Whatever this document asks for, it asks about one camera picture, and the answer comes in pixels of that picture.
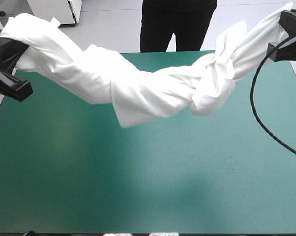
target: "white object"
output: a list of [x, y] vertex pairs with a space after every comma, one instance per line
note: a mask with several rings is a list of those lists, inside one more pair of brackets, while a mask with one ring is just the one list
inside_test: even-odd
[[123, 127], [155, 118], [173, 116], [190, 106], [193, 114], [209, 115], [220, 108], [235, 82], [255, 68], [269, 42], [286, 33], [278, 24], [280, 13], [267, 16], [248, 34], [241, 21], [222, 33], [216, 52], [191, 66], [169, 67], [154, 73], [138, 70], [115, 51], [90, 45], [82, 51], [49, 23], [29, 14], [9, 19], [1, 36], [28, 44], [17, 63], [25, 71], [37, 71], [91, 104], [112, 102]]
[[172, 233], [151, 233], [149, 236], [179, 236], [178, 233], [172, 232]]
[[82, 0], [28, 0], [36, 17], [50, 21], [53, 17], [61, 24], [79, 22]]

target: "person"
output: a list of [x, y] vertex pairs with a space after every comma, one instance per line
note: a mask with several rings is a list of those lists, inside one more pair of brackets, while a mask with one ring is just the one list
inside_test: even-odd
[[144, 0], [141, 52], [165, 52], [173, 33], [177, 51], [199, 51], [217, 0]]

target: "person's leg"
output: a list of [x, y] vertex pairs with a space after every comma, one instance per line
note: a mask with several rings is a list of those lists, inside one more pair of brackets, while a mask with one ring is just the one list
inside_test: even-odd
[[143, 4], [141, 52], [165, 52], [176, 27], [176, 13]]
[[217, 5], [186, 13], [175, 29], [177, 51], [199, 51]]

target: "green tabletop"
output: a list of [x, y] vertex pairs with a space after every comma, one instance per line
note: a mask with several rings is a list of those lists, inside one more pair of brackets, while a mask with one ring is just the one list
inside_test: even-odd
[[[206, 52], [124, 54], [139, 69]], [[255, 121], [253, 72], [210, 116], [188, 109], [123, 129], [37, 73], [34, 93], [0, 106], [0, 232], [296, 233], [296, 156]], [[296, 76], [270, 63], [256, 86], [265, 124], [296, 149]]]

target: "twisted white fabric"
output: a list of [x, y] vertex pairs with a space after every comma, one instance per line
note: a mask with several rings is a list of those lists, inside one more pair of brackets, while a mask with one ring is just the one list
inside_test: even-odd
[[220, 108], [235, 82], [266, 55], [268, 43], [286, 33], [278, 24], [285, 5], [259, 22], [248, 34], [241, 21], [216, 41], [216, 51], [191, 66], [169, 67], [154, 73], [138, 70], [118, 52], [90, 45], [82, 51], [59, 29], [59, 22], [29, 14], [9, 18], [1, 37], [30, 47], [17, 68], [37, 71], [91, 104], [112, 103], [122, 127], [171, 117], [190, 106], [195, 115]]

